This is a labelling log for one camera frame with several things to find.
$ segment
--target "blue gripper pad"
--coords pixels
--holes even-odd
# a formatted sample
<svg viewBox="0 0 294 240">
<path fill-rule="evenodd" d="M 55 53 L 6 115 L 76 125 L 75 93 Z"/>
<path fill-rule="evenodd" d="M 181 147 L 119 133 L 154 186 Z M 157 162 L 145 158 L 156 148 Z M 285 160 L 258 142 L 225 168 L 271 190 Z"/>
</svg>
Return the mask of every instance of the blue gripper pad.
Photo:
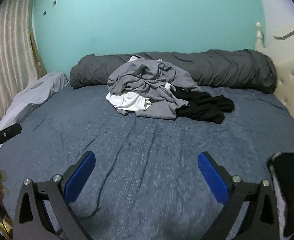
<svg viewBox="0 0 294 240">
<path fill-rule="evenodd" d="M 198 168 L 205 177 L 205 180 L 213 192 L 217 202 L 226 205 L 229 200 L 229 190 L 226 183 L 217 172 L 219 166 L 211 158 L 209 153 L 200 153 L 198 156 Z"/>
<path fill-rule="evenodd" d="M 76 164 L 66 170 L 60 187 L 67 204 L 76 201 L 95 165 L 95 154 L 86 151 Z"/>
</svg>

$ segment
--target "blue pad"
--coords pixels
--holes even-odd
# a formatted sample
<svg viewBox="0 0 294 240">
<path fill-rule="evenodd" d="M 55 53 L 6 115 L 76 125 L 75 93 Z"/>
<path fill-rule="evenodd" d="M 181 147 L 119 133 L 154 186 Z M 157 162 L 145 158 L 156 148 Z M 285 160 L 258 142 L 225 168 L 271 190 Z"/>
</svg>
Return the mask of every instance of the blue pad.
<svg viewBox="0 0 294 240">
<path fill-rule="evenodd" d="M 67 204 L 76 201 L 95 165 L 95 154 L 90 152 L 66 183 L 64 199 Z"/>
<path fill-rule="evenodd" d="M 217 202 L 226 205 L 229 200 L 229 191 L 228 187 L 219 176 L 215 167 L 210 162 L 210 160 L 205 156 L 204 153 L 200 153 L 198 156 L 198 168 L 200 172 L 205 177 L 205 180 L 213 192 Z"/>
</svg>

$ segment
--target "curtain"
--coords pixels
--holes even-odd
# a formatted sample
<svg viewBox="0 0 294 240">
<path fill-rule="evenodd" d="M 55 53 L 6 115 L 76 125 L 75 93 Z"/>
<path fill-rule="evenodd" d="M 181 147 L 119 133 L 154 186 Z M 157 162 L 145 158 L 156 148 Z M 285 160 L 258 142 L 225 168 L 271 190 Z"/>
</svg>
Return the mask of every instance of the curtain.
<svg viewBox="0 0 294 240">
<path fill-rule="evenodd" d="M 0 5 L 0 120 L 14 96 L 37 80 L 29 31 L 32 0 Z"/>
</svg>

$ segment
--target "pile of clothes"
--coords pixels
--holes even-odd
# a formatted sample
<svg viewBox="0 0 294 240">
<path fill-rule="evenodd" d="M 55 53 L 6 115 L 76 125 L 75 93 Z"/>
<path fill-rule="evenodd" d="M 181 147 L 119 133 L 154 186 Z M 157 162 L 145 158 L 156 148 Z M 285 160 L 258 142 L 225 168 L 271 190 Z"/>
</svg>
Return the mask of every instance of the pile of clothes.
<svg viewBox="0 0 294 240">
<path fill-rule="evenodd" d="M 123 115 L 175 119 L 185 116 L 198 121 L 222 123 L 224 112 L 234 103 L 224 96 L 201 92 L 190 74 L 160 60 L 138 55 L 116 69 L 108 78 L 106 99 Z"/>
</svg>

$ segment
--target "white wall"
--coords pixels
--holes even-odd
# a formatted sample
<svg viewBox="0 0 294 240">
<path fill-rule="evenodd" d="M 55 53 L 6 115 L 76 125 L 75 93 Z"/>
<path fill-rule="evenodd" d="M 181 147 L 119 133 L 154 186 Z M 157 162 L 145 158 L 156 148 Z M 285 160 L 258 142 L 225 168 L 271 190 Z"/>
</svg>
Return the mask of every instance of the white wall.
<svg viewBox="0 0 294 240">
<path fill-rule="evenodd" d="M 271 30 L 294 23 L 294 3 L 292 0 L 262 0 L 265 20 L 265 44 L 268 46 L 274 39 Z"/>
</svg>

